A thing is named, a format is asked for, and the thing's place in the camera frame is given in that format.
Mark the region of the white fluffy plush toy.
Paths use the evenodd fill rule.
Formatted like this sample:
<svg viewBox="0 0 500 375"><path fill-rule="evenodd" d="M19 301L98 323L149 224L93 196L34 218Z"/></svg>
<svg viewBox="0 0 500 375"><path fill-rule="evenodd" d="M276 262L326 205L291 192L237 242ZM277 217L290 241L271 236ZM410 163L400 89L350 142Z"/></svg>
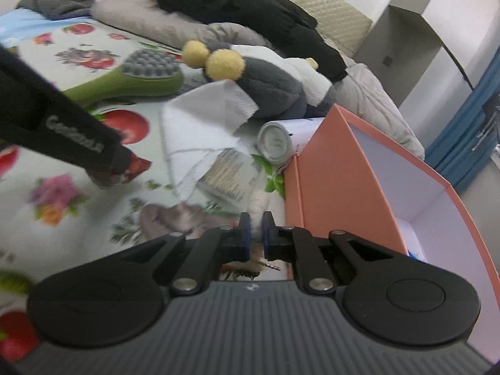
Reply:
<svg viewBox="0 0 500 375"><path fill-rule="evenodd" d="M269 208L269 193L256 190L251 194L247 206L247 213L250 217L250 234L254 242L261 242L263 235L263 214Z"/></svg>

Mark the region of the clear packet with printed label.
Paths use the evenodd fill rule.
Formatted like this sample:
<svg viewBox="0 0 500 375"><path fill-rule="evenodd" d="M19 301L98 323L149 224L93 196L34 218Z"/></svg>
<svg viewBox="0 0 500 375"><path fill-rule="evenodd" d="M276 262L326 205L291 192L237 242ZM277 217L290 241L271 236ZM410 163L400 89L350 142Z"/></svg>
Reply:
<svg viewBox="0 0 500 375"><path fill-rule="evenodd" d="M225 149L199 181L199 189L243 210L256 187L262 167L253 157L236 149Z"/></svg>

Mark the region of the white waffle cloth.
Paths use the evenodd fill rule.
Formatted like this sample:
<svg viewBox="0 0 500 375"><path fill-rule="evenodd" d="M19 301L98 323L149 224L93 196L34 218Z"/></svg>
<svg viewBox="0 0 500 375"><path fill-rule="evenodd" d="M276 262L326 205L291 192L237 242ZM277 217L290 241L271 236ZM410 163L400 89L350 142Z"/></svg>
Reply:
<svg viewBox="0 0 500 375"><path fill-rule="evenodd" d="M163 105L160 126L171 184L181 201L227 149L240 146L236 131L258 106L230 80L199 86Z"/></svg>

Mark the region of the orange cardboard box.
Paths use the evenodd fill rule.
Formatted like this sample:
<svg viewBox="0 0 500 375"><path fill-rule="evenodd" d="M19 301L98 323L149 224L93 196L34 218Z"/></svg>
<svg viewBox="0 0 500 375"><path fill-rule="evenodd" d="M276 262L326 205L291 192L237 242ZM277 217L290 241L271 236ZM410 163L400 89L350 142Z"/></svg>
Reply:
<svg viewBox="0 0 500 375"><path fill-rule="evenodd" d="M439 173L334 106L284 176L288 225L320 237L348 231L467 279L481 300L469 341L498 361L498 272L463 202Z"/></svg>

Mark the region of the blue bed sheet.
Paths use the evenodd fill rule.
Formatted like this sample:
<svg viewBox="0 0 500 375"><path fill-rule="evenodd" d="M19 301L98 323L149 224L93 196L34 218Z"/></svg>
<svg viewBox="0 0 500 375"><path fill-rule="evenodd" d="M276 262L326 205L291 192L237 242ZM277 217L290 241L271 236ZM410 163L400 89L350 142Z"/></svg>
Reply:
<svg viewBox="0 0 500 375"><path fill-rule="evenodd" d="M51 20L26 8L17 8L0 17L0 41L5 48L11 48L23 40L79 23L93 23L93 20L88 16Z"/></svg>

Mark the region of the fruit pattern tablecloth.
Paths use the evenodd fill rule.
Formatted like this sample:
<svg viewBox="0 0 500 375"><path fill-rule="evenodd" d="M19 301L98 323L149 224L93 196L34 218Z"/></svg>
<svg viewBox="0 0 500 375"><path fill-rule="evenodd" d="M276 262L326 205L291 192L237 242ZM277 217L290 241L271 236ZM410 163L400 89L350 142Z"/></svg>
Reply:
<svg viewBox="0 0 500 375"><path fill-rule="evenodd" d="M27 65L15 51L1 51L1 144L21 147L42 159L84 170L100 187L125 185L150 168L131 150L127 130L87 112L95 101L118 96L169 96L183 82L175 56L122 40L98 49L94 25L67 28L75 47L61 49L53 37L42 48L57 60L57 72L79 70L86 83L62 91ZM1 364L5 371L25 359L42 339L95 349L132 339L151 327L164 308L156 271L148 266L161 239L134 249L131 259L108 258L77 267L25 290L25 310L1 315Z"/></svg>

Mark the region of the white cylindrical can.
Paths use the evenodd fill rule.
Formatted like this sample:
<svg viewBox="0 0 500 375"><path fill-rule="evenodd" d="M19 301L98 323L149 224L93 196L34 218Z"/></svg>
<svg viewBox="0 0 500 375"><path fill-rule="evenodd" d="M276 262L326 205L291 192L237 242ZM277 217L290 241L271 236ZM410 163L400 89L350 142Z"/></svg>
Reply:
<svg viewBox="0 0 500 375"><path fill-rule="evenodd" d="M271 164L285 164L307 146L323 121L297 118L267 122L257 134L257 149Z"/></svg>

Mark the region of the dark grey towel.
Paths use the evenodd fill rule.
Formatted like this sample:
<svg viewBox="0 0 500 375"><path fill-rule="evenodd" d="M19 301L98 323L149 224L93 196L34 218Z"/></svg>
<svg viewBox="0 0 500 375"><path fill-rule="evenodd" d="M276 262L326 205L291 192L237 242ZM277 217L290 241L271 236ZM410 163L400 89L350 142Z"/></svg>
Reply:
<svg viewBox="0 0 500 375"><path fill-rule="evenodd" d="M46 19L59 20L90 16L96 0L20 0L16 8L25 8Z"/></svg>

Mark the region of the green massage brush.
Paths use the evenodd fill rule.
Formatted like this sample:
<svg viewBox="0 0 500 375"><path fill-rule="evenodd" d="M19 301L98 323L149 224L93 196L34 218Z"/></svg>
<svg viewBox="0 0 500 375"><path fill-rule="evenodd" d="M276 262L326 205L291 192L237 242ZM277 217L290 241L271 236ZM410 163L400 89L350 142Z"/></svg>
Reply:
<svg viewBox="0 0 500 375"><path fill-rule="evenodd" d="M69 88L63 95L85 108L114 98L171 96L183 83L184 74L175 55L142 49L107 74Z"/></svg>

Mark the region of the grey quilted blanket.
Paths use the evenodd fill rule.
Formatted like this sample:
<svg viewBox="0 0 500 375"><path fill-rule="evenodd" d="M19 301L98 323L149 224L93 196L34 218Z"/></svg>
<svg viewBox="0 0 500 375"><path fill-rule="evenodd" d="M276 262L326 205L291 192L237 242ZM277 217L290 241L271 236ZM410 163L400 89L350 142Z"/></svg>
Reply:
<svg viewBox="0 0 500 375"><path fill-rule="evenodd" d="M338 82L328 82L316 75L303 59L284 59L264 37L243 26L231 23L205 25L180 13L168 13L156 0L96 0L91 16L106 25L129 31L155 42L181 49L191 40L210 48L232 48L243 57L268 59L306 85L313 100L314 117L323 117L332 104L356 114L382 133L391 137L413 155L423 159L425 149L399 112L381 82L363 63L357 63L344 53L347 76Z"/></svg>

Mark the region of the grey penguin plush toy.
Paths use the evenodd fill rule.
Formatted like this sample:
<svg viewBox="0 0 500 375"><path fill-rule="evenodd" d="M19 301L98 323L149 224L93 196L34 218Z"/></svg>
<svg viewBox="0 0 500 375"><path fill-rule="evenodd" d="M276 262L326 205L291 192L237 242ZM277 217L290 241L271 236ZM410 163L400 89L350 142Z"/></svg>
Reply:
<svg viewBox="0 0 500 375"><path fill-rule="evenodd" d="M264 46L189 41L183 62L210 82L230 80L258 106L254 118L324 117L336 103L334 86L314 59L281 57Z"/></svg>

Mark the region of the blue curtain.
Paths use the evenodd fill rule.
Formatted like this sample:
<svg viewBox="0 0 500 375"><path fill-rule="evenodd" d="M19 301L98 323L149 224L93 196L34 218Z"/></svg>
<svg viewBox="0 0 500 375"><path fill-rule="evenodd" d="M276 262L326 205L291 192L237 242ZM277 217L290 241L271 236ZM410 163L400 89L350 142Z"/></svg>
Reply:
<svg viewBox="0 0 500 375"><path fill-rule="evenodd" d="M455 191L465 191L499 144L499 55L489 63L444 130L425 151L425 162Z"/></svg>

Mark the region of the black fleece jacket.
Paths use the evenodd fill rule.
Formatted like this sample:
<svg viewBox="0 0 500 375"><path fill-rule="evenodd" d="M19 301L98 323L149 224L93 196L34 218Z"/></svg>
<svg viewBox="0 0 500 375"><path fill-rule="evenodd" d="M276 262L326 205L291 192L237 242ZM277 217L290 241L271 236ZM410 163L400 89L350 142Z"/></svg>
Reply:
<svg viewBox="0 0 500 375"><path fill-rule="evenodd" d="M287 57L312 58L319 73L335 83L347 75L347 65L337 49L329 47L317 20L289 0L157 0L159 8L180 12L196 21L243 25L266 38Z"/></svg>

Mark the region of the beige quilted headboard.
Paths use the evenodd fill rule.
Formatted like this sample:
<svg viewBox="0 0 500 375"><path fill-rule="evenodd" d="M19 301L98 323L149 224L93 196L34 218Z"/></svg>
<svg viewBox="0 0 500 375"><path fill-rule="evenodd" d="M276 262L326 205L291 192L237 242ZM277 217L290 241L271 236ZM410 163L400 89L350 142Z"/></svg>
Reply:
<svg viewBox="0 0 500 375"><path fill-rule="evenodd" d="M344 0L289 0L318 21L317 30L352 57L369 33L372 19Z"/></svg>

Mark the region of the white shelf unit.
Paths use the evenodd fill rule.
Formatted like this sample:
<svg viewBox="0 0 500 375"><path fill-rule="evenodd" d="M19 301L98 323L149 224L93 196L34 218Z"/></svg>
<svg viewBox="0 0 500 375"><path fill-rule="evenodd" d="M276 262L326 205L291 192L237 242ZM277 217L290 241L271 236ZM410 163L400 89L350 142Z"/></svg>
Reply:
<svg viewBox="0 0 500 375"><path fill-rule="evenodd" d="M391 0L355 55L424 147L478 85L499 45L499 0Z"/></svg>

